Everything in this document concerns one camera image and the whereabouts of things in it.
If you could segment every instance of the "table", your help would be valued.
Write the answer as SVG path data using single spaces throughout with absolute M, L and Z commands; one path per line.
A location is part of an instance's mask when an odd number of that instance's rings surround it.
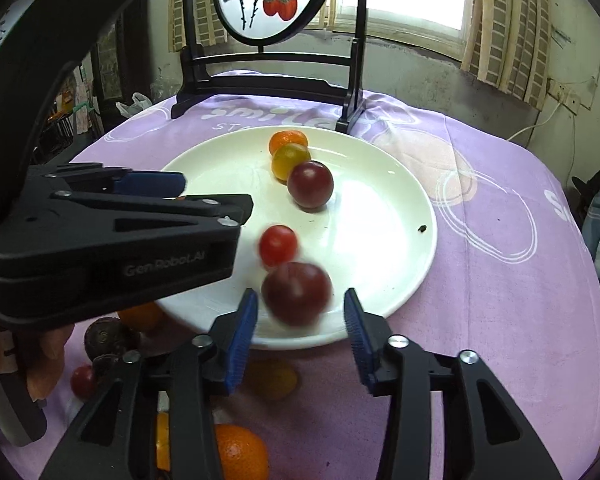
M 352 134 L 405 164 L 436 210 L 438 249 L 415 295 L 389 318 L 394 332 L 445 354 L 477 351 L 538 432 L 564 480 L 577 480 L 600 444 L 600 288 L 560 183 L 531 153 L 439 113 L 366 92 Z M 160 170 L 211 137 L 251 126 L 333 129 L 337 107 L 268 97 L 215 96 L 170 120 L 170 98 L 84 150 L 76 162 Z M 78 324 L 66 370 L 48 400 L 49 429 L 24 449 L 2 443 L 34 480 L 80 404 L 68 377 L 86 361 Z M 388 399 L 359 383 L 346 341 L 276 354 L 301 387 L 266 403 L 227 400 L 236 424 L 261 436 L 271 480 L 375 478 Z M 433 395 L 431 478 L 442 478 L 442 407 Z

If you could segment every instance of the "white plate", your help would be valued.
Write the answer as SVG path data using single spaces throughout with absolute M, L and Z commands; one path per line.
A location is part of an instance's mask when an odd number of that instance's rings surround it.
M 436 217 L 420 183 L 379 148 L 321 128 L 299 128 L 312 158 L 328 166 L 334 191 L 323 211 L 299 209 L 270 170 L 270 137 L 284 128 L 238 130 L 202 142 L 172 160 L 165 171 L 187 178 L 185 194 L 248 193 L 253 213 L 242 228 L 234 274 L 160 300 L 171 316 L 206 332 L 216 316 L 237 308 L 244 289 L 260 291 L 266 272 L 256 244 L 268 226 L 284 224 L 298 235 L 299 260 L 323 267 L 333 282 L 333 299 L 309 328 L 283 326 L 260 302 L 253 345 L 287 350 L 324 345 L 346 337 L 344 292 L 353 286 L 364 309 L 388 316 L 416 291 L 433 261 Z M 420 232 L 418 228 L 426 225 Z

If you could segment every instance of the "red cherry tomato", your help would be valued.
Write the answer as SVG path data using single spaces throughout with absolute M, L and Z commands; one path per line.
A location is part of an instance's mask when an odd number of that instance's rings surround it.
M 280 0 L 263 0 L 262 10 L 267 16 L 273 16 L 278 12 L 280 8 Z
M 286 188 L 300 207 L 315 209 L 325 205 L 333 193 L 333 176 L 321 162 L 308 160 L 289 173 Z
M 296 233 L 285 225 L 273 225 L 258 243 L 258 253 L 266 267 L 275 267 L 290 262 L 298 250 Z
M 271 313 L 290 326 L 314 323 L 331 299 L 331 280 L 320 267 L 289 262 L 262 282 L 262 299 Z
M 86 402 L 96 392 L 96 377 L 91 365 L 78 366 L 71 374 L 71 390 L 78 399 Z
M 278 14 L 284 21 L 288 22 L 294 17 L 296 10 L 298 10 L 298 0 L 279 0 Z

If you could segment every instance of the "white plastic bag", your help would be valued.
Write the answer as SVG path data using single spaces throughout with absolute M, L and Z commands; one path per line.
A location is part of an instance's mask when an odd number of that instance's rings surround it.
M 142 110 L 146 110 L 153 103 L 147 96 L 142 95 L 140 92 L 134 92 L 133 94 L 134 103 L 131 106 L 127 106 L 124 103 L 116 103 L 116 108 L 120 112 L 120 115 L 127 119 L 135 114 L 139 114 Z

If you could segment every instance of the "white wall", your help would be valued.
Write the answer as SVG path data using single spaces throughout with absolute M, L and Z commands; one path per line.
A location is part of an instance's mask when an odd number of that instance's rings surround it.
M 572 114 L 561 107 L 546 126 L 536 128 L 529 149 L 565 183 L 575 141 L 571 175 L 587 180 L 600 170 L 600 18 L 587 0 L 551 0 L 551 13 L 554 28 L 570 42 L 563 41 L 560 46 L 552 41 L 549 76 L 561 82 L 577 82 L 568 86 L 578 92 L 590 110 L 580 107 L 574 136 Z M 597 81 L 597 88 L 591 78 Z M 551 97 L 546 99 L 539 122 L 548 117 L 556 103 Z
M 154 76 L 181 79 L 178 55 L 168 52 L 168 0 L 150 0 L 150 40 Z M 572 84 L 583 103 L 575 118 L 576 152 L 571 174 L 587 180 L 600 169 L 600 19 L 587 0 L 551 0 L 552 23 L 570 41 L 552 41 L 549 76 Z M 323 32 L 299 34 L 276 46 L 279 50 L 347 54 L 349 39 Z M 237 52 L 248 47 L 232 43 Z M 303 76 L 321 76 L 338 84 L 346 82 L 342 67 L 316 68 L 297 63 L 236 64 L 232 68 L 253 68 Z M 216 67 L 215 71 L 227 67 Z M 597 88 L 591 78 L 597 80 Z M 435 54 L 387 41 L 367 42 L 363 83 L 365 89 L 393 95 L 415 107 L 442 112 L 499 137 L 509 137 L 520 128 L 536 122 L 537 112 L 463 73 L 458 63 Z M 547 97 L 538 122 L 554 109 L 556 101 Z M 529 149 L 566 182 L 573 154 L 571 114 L 561 107 L 546 125 L 536 128 Z M 528 134 L 517 142 L 525 144 Z

